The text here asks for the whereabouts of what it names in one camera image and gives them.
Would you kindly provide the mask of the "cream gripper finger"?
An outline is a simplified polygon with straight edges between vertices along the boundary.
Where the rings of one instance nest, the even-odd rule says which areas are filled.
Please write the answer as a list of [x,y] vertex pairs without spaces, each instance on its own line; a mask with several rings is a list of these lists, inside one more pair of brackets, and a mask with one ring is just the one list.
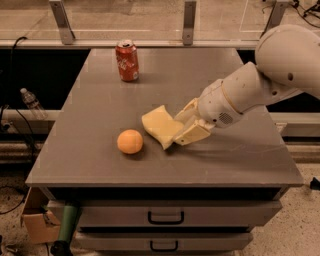
[[187,122],[183,129],[178,132],[173,141],[179,145],[188,145],[203,140],[211,135],[214,126],[203,119],[195,119]]
[[199,118],[198,99],[192,99],[178,114],[175,115],[176,121],[186,123],[191,118]]

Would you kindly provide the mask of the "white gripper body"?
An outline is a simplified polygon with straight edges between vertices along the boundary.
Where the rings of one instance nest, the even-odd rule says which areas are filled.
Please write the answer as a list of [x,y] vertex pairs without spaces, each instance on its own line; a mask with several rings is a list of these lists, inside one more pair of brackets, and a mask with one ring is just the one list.
[[222,79],[216,80],[204,89],[198,98],[197,109],[202,119],[217,128],[227,128],[243,117],[228,98]]

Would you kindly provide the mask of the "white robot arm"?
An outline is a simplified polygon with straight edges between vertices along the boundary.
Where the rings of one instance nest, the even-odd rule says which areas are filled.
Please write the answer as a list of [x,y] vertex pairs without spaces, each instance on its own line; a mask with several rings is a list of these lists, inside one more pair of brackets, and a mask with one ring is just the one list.
[[187,145],[202,140],[258,106],[302,92],[320,96],[320,37],[298,25],[277,26],[259,40],[254,62],[207,86],[175,116],[184,127],[173,141]]

